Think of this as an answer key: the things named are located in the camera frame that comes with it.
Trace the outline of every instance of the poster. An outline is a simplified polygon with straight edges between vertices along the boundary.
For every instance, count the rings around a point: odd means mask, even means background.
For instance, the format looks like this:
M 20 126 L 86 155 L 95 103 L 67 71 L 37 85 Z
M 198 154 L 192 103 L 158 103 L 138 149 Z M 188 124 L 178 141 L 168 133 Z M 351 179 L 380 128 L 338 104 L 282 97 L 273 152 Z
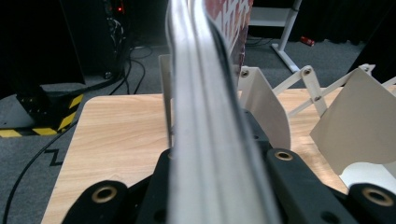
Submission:
M 253 0 L 206 0 L 205 6 L 225 38 L 233 70 L 239 76 L 245 59 L 245 43 Z

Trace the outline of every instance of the gray carpet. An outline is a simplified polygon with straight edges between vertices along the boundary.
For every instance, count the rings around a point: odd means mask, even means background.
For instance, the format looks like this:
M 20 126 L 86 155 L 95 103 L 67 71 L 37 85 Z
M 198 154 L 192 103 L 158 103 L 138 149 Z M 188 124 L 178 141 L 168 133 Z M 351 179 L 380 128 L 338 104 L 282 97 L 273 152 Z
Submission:
M 290 42 L 285 51 L 301 68 L 305 65 L 312 65 L 317 72 L 320 85 L 325 87 L 343 76 L 350 65 L 361 52 L 363 45 L 334 44 L 329 41 L 317 43 L 314 47 L 309 47 L 299 42 Z M 137 59 L 145 65 L 146 76 L 144 77 L 138 94 L 160 93 L 162 92 L 158 56 L 169 53 L 167 47 L 152 47 L 150 49 L 136 49 L 132 57 L 141 58 L 150 54 L 146 58 Z M 277 57 L 270 48 L 269 43 L 248 47 L 246 50 L 245 65 L 257 66 L 263 71 L 270 84 L 274 87 L 291 75 L 290 70 Z M 143 74 L 142 67 L 137 63 L 132 63 L 132 70 L 128 81 L 130 90 L 134 92 L 139 78 Z M 102 77 L 86 77 L 87 85 L 92 85 L 104 81 Z M 84 95 L 81 106 L 78 109 L 77 117 L 84 104 L 92 97 L 109 94 L 118 83 L 106 87 L 99 91 L 88 92 Z M 81 88 L 82 85 L 66 84 L 46 86 L 46 90 L 71 91 Z M 123 85 L 115 94 L 126 94 L 126 87 Z M 15 96 L 0 100 L 0 120 L 7 114 L 13 104 L 16 104 Z M 59 140 L 53 143 L 49 149 L 59 149 L 57 162 L 62 162 L 67 152 L 68 146 L 73 136 L 75 127 L 64 134 Z M 3 218 L 8 195 L 18 179 L 18 176 L 33 158 L 33 156 L 55 136 L 24 136 L 17 138 L 0 138 L 0 217 Z M 32 164 L 19 184 L 12 199 L 12 204 L 8 214 L 7 223 L 40 223 L 56 178 L 61 170 L 61 165 L 51 165 L 53 153 L 41 154 Z

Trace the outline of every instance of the bolt hole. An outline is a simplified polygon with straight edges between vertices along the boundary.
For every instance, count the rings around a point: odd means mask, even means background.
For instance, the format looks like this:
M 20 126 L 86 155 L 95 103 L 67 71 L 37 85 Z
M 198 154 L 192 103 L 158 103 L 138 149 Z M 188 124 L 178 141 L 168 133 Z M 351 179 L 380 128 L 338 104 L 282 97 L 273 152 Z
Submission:
M 372 203 L 376 203 L 381 206 L 393 206 L 393 200 L 388 196 L 388 194 L 384 193 L 379 189 L 365 188 L 362 191 L 364 197 L 371 201 Z
M 304 70 L 304 75 L 309 75 L 310 73 L 311 73 L 310 68 Z
M 293 156 L 291 156 L 289 153 L 287 152 L 282 152 L 282 151 L 278 151 L 275 156 L 282 160 L 282 161 L 291 161 L 293 159 Z
M 166 220 L 166 210 L 161 209 L 155 212 L 154 214 L 154 220 L 158 223 L 165 223 Z
M 340 223 L 340 219 L 331 212 L 322 212 L 320 217 L 327 223 L 337 224 Z
M 248 71 L 242 71 L 241 77 L 247 77 L 248 76 Z
M 106 203 L 112 200 L 117 194 L 117 189 L 112 186 L 104 186 L 97 189 L 93 195 L 92 200 L 96 203 Z

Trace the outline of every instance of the wooden tabletop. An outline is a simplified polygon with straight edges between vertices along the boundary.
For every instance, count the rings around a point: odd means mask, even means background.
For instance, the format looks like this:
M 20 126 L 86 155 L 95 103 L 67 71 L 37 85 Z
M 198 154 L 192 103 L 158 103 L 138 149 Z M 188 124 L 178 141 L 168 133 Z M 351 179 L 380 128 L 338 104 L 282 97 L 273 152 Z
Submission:
M 339 91 L 326 96 L 328 105 Z M 278 98 L 290 111 L 308 96 L 306 89 L 293 89 Z M 324 184 L 347 192 L 309 136 L 318 120 L 312 105 L 290 119 L 291 150 Z M 167 149 L 165 130 L 161 94 L 99 96 L 87 102 L 42 223 L 61 223 L 78 196 L 97 182 L 117 180 L 130 187 L 151 175 Z

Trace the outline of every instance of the yellow and black hazard tape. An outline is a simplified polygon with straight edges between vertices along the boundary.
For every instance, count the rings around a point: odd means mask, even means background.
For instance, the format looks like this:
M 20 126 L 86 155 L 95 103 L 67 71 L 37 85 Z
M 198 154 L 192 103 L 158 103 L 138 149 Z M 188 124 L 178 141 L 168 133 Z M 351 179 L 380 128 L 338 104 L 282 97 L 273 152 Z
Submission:
M 72 123 L 76 116 L 78 106 L 82 101 L 82 94 L 75 97 L 67 110 L 67 115 L 61 119 L 57 127 L 30 127 L 30 128 L 16 128 L 16 129 L 2 129 L 0 130 L 0 137 L 22 137 L 30 135 L 52 135 L 62 133 Z

